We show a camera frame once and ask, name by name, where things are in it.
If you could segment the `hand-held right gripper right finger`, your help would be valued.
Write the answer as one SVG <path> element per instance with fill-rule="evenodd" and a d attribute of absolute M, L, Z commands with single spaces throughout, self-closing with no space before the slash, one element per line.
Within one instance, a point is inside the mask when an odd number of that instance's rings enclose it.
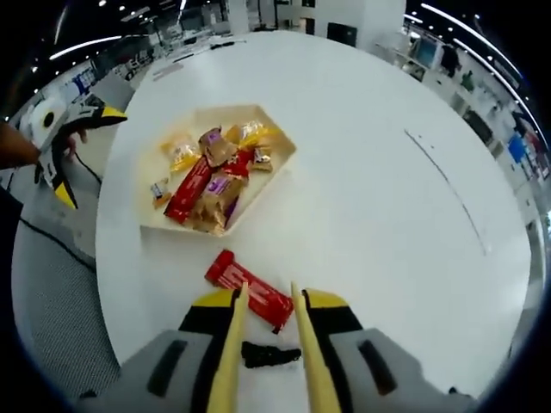
<path fill-rule="evenodd" d="M 312 412 L 435 410 L 419 363 L 334 293 L 300 291 L 300 343 Z"/>

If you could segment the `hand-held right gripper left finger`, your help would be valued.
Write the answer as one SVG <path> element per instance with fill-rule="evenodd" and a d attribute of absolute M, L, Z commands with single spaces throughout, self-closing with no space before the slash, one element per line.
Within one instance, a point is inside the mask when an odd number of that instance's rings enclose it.
<path fill-rule="evenodd" d="M 120 411 L 234 412 L 240 346 L 241 291 L 200 297 L 123 365 Z"/>

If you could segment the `person's left hand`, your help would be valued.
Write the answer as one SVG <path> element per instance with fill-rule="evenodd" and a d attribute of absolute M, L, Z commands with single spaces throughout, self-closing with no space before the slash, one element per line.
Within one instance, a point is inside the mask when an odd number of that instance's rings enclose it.
<path fill-rule="evenodd" d="M 65 137 L 64 155 L 67 159 L 73 159 L 77 154 L 77 148 L 79 146 L 78 142 L 82 145 L 88 143 L 88 135 L 86 130 L 78 130 Z"/>

